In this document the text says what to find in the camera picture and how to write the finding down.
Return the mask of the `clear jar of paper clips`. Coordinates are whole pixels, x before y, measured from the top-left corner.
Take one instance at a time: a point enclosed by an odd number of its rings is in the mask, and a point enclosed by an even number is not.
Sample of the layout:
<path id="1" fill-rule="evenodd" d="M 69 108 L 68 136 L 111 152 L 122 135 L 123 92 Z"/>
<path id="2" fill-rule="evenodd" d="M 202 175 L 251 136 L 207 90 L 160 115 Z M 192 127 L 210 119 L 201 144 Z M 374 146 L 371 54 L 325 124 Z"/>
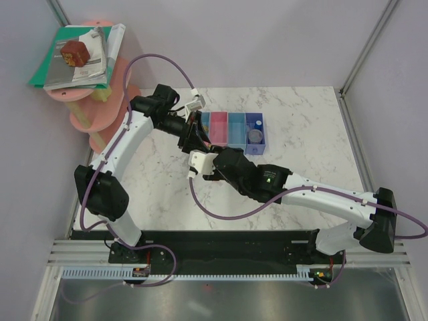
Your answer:
<path id="1" fill-rule="evenodd" d="M 258 129 L 252 129 L 247 134 L 250 144 L 261 144 L 263 141 L 263 133 Z"/>

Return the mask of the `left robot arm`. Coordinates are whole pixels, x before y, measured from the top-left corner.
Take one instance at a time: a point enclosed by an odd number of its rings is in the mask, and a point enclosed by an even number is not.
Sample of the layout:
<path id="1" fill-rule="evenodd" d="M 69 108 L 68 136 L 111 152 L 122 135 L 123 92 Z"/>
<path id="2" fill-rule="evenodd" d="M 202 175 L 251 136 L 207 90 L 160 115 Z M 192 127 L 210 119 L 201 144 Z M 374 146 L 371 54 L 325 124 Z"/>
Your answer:
<path id="1" fill-rule="evenodd" d="M 183 153 L 209 152 L 209 139 L 201 125 L 205 100 L 196 88 L 191 95 L 193 99 L 183 106 L 184 116 L 174 110 L 179 94 L 169 86 L 159 84 L 152 95 L 134 97 L 106 148 L 74 172 L 81 211 L 91 212 L 99 217 L 99 224 L 108 226 L 125 245 L 123 254 L 132 263 L 144 260 L 147 248 L 139 242 L 142 232 L 128 212 L 129 196 L 120 181 L 137 148 L 154 129 L 178 137 Z"/>

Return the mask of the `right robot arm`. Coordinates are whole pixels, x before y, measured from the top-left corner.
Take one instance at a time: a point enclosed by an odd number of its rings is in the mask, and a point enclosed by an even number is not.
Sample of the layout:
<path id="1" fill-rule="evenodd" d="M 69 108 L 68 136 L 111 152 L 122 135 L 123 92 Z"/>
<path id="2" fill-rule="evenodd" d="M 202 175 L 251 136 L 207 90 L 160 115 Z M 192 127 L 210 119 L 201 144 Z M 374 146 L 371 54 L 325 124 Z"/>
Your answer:
<path id="1" fill-rule="evenodd" d="M 394 251 L 397 215 L 389 189 L 361 193 L 336 189 L 284 167 L 255 165 L 238 148 L 196 152 L 189 163 L 206 181 L 225 181 L 259 203 L 301 206 L 343 219 L 343 224 L 315 230 L 306 246 L 306 255 L 314 263 L 357 246 L 377 253 Z"/>

